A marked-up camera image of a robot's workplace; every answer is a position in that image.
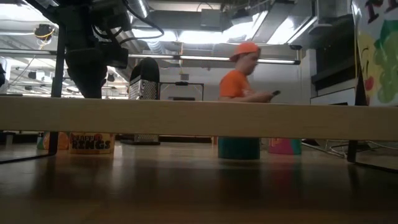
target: teal container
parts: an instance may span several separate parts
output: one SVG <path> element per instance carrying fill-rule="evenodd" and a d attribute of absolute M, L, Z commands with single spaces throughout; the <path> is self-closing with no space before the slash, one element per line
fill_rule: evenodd
<path fill-rule="evenodd" d="M 218 138 L 218 157 L 223 159 L 260 159 L 259 138 Z"/>

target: orange shirt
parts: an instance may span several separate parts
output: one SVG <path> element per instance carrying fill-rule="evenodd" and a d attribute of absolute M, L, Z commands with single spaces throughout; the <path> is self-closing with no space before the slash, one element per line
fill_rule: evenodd
<path fill-rule="evenodd" d="M 237 70 L 228 72 L 220 82 L 220 97 L 244 97 L 251 91 L 248 79 Z"/>

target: cell phone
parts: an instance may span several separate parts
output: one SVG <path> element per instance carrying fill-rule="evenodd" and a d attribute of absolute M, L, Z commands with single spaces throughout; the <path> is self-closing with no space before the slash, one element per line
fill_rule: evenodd
<path fill-rule="evenodd" d="M 277 91 L 274 91 L 272 94 L 273 94 L 274 96 L 277 96 L 277 95 L 279 95 L 279 94 L 280 94 L 280 91 L 279 91 L 279 90 L 277 90 Z"/>

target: wooden beam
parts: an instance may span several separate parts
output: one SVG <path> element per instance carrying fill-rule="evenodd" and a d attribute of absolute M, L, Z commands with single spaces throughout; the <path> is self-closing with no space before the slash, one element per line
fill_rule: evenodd
<path fill-rule="evenodd" d="M 0 97 L 0 130 L 398 141 L 398 108 Z"/>

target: orange cap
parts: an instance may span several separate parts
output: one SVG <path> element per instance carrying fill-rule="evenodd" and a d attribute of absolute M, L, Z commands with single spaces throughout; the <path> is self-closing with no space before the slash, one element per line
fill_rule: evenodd
<path fill-rule="evenodd" d="M 244 42 L 238 45 L 238 47 L 235 49 L 234 55 L 232 55 L 232 57 L 230 57 L 229 60 L 232 62 L 236 62 L 240 54 L 247 54 L 253 52 L 258 52 L 260 54 L 260 48 L 253 42 Z"/>

